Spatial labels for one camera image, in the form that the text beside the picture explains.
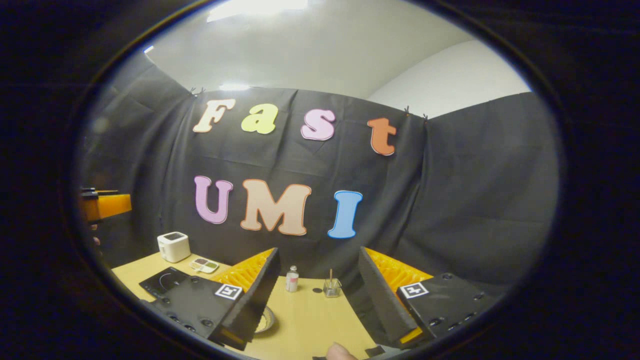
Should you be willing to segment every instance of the ceiling light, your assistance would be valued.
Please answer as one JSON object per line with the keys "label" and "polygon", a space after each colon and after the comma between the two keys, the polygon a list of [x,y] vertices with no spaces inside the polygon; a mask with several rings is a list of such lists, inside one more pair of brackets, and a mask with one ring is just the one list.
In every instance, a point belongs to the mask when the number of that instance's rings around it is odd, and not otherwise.
{"label": "ceiling light", "polygon": [[249,88],[250,88],[249,85],[243,85],[243,84],[222,84],[222,85],[220,85],[220,90],[225,90],[225,91],[230,91],[230,90],[240,91],[240,90],[247,90]]}
{"label": "ceiling light", "polygon": [[209,12],[207,22],[238,14],[274,15],[284,10],[302,10],[308,5],[308,0],[229,0]]}

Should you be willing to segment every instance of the fisheye lens view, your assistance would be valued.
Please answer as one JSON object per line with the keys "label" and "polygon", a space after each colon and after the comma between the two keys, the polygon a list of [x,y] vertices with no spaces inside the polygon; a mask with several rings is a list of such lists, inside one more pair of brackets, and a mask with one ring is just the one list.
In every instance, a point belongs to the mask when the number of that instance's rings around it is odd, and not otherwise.
{"label": "fisheye lens view", "polygon": [[238,359],[392,359],[474,326],[543,254],[556,118],[516,64],[395,0],[230,0],[88,99],[84,246]]}

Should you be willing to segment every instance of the paint palette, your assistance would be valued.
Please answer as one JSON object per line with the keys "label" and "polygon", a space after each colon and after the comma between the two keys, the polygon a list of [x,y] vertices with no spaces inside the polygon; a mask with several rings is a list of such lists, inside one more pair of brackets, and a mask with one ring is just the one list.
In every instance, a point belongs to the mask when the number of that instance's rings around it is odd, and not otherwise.
{"label": "paint palette", "polygon": [[207,260],[207,259],[198,258],[198,259],[195,259],[194,261],[190,262],[189,266],[193,270],[196,270],[197,272],[203,272],[205,274],[211,274],[214,271],[216,271],[216,269],[218,269],[218,267],[220,265],[218,263],[215,263],[215,262]]}

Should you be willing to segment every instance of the blue letter i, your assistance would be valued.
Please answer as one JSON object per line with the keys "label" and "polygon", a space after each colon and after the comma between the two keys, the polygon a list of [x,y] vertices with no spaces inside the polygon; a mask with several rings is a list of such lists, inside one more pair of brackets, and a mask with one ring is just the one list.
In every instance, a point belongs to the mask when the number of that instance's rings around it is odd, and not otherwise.
{"label": "blue letter i", "polygon": [[333,196],[338,201],[338,211],[335,214],[333,229],[327,234],[335,239],[348,239],[356,236],[353,230],[353,219],[356,217],[358,203],[362,200],[362,194],[341,190]]}

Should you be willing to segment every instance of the wooden table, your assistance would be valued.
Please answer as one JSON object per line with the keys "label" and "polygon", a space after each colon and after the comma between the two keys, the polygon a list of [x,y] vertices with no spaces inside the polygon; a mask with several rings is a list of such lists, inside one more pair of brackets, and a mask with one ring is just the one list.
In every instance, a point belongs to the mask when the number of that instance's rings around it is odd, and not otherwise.
{"label": "wooden table", "polygon": [[[169,263],[157,252],[114,268],[113,273],[137,297],[153,301],[154,297],[139,283],[169,266],[206,279],[230,268],[220,264],[213,274],[196,274],[189,263],[199,257],[192,254],[178,263]],[[289,293],[284,290],[285,277],[278,277],[267,302],[276,317],[276,324],[268,331],[256,334],[244,351],[229,349],[263,360],[311,360],[312,356],[324,356],[327,348],[335,341],[355,357],[367,359],[369,356],[365,349],[377,345],[360,323],[344,294],[327,298],[323,293],[312,291],[314,288],[322,288],[323,283],[323,279],[299,278],[298,290]]]}

